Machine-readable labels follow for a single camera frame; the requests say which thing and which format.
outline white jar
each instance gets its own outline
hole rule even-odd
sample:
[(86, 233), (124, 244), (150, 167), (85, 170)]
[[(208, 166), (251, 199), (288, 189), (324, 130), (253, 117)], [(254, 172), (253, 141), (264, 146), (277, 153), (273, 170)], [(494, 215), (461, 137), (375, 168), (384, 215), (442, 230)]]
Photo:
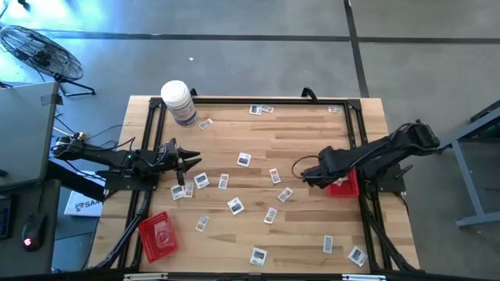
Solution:
[(162, 87), (161, 95), (177, 124), (190, 126), (196, 122), (195, 104), (184, 82), (179, 80), (167, 82)]

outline fan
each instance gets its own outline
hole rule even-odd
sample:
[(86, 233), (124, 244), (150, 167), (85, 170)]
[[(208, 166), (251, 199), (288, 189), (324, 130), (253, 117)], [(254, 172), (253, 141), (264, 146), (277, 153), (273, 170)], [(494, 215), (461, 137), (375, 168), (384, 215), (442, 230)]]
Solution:
[(0, 30), (0, 41), (9, 53), (38, 72), (54, 77), (59, 83), (70, 83), (90, 90), (67, 94), (61, 87), (65, 96), (95, 94), (93, 88), (74, 82), (84, 76), (78, 59), (47, 37), (25, 27), (9, 25)]

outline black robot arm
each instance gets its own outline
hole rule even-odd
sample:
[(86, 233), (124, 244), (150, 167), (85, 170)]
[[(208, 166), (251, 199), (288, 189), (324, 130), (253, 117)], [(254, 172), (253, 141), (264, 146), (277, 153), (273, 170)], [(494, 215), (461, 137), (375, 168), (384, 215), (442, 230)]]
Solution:
[(417, 120), (353, 150), (324, 148), (318, 154), (319, 165), (306, 169), (301, 176), (311, 187), (325, 188), (356, 168), (366, 180), (371, 180), (402, 159), (410, 155), (433, 154), (437, 147), (439, 140), (432, 129)]
[(52, 154), (61, 160), (84, 159), (107, 165), (109, 170), (97, 171), (96, 174), (117, 183), (110, 186), (131, 190), (144, 190), (150, 180), (155, 180), (154, 175), (170, 170), (176, 171), (177, 182), (184, 185), (184, 174), (201, 161), (200, 158), (189, 159), (200, 153), (184, 150), (177, 145), (175, 138), (160, 146), (158, 151), (132, 150), (133, 141), (129, 140), (128, 150), (113, 151), (85, 144), (78, 137), (59, 137)]

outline gray floor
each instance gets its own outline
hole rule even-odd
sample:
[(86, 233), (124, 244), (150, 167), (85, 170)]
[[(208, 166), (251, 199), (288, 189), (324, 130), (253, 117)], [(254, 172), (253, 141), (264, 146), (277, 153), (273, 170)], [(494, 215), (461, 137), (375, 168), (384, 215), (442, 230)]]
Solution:
[[(150, 0), (147, 5), (139, 0), (52, 0), (52, 9), (32, 2), (30, 13), (11, 4), (0, 23), (128, 34), (348, 35), (342, 0)], [(500, 37), (500, 2), (495, 0), (352, 0), (352, 8), (358, 35), (364, 37)], [(159, 94), (172, 79), (186, 81), (199, 94), (297, 96), (310, 86), (319, 96), (360, 96), (348, 42), (56, 41), (84, 65), (80, 82), (98, 92), (65, 98), (59, 108), (63, 121), (90, 135), (121, 123), (130, 95)], [(383, 99), (392, 130), (422, 119), (444, 138), (500, 97), (500, 44), (366, 43), (359, 48), (370, 97)], [(0, 53), (0, 65), (2, 81), (41, 80), (8, 53)], [(119, 132), (93, 141), (117, 139)], [(497, 279), (500, 223), (455, 227), (455, 219), (473, 215), (473, 208), (454, 155), (412, 157), (404, 164), (415, 166), (405, 181), (422, 269)], [(91, 163), (77, 166), (95, 169)], [(498, 195), (488, 200), (491, 209), (498, 207)], [(58, 224), (59, 238), (88, 233), (94, 225), (64, 218)], [(79, 269), (82, 257), (68, 249), (84, 249), (89, 239), (84, 234), (58, 240), (54, 266)]]

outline wooden table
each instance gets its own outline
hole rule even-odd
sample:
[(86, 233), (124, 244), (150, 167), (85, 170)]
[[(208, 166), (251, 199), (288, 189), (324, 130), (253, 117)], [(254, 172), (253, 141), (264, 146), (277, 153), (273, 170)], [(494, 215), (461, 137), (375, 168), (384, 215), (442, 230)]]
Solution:
[[(130, 97), (120, 143), (136, 137), (134, 147), (140, 147), (150, 98)], [(363, 98), (361, 103), (368, 141), (386, 135), (381, 100)], [(176, 125), (167, 113), (162, 142), (175, 137), (183, 148), (200, 151), (203, 160), (187, 173), (186, 179), (206, 172), (210, 185), (195, 190), (193, 198), (174, 201), (170, 188), (177, 184), (176, 177), (172, 172), (162, 175), (150, 215), (169, 213), (180, 250), (153, 264), (143, 256), (142, 272), (369, 271), (368, 262), (360, 268), (347, 259), (355, 245), (366, 250), (357, 198), (329, 197), (326, 190), (311, 188), (291, 175), (291, 165), (302, 156), (317, 155), (328, 145), (349, 149), (344, 114), (329, 113), (322, 105), (275, 105), (274, 113), (261, 116), (248, 114), (248, 105), (196, 105), (196, 109), (197, 125), (188, 128)], [(198, 124), (207, 118), (214, 124), (200, 130)], [(252, 155), (248, 168), (236, 165), (239, 152)], [(305, 160), (297, 164), (296, 171), (300, 173), (313, 165), (317, 160)], [(277, 168), (281, 176), (282, 182), (277, 185), (270, 179), (272, 168)], [(221, 173), (230, 174), (227, 190), (217, 188)], [(285, 187), (294, 193), (283, 204), (277, 195)], [(245, 210), (233, 216), (227, 202), (235, 197), (241, 199)], [(130, 192), (120, 191), (104, 203), (89, 265), (101, 261), (122, 234), (129, 200)], [(404, 204), (393, 194), (380, 194), (380, 203), (388, 236), (408, 262), (418, 268)], [(268, 207), (278, 210), (272, 225), (263, 222)], [(210, 217), (203, 233), (195, 230), (201, 215)], [(322, 252), (324, 235), (334, 237), (333, 254)], [(380, 244), (376, 235), (373, 237), (377, 261), (382, 264)], [(130, 240), (128, 261), (135, 239)], [(250, 264), (253, 247), (268, 251), (263, 267)]]

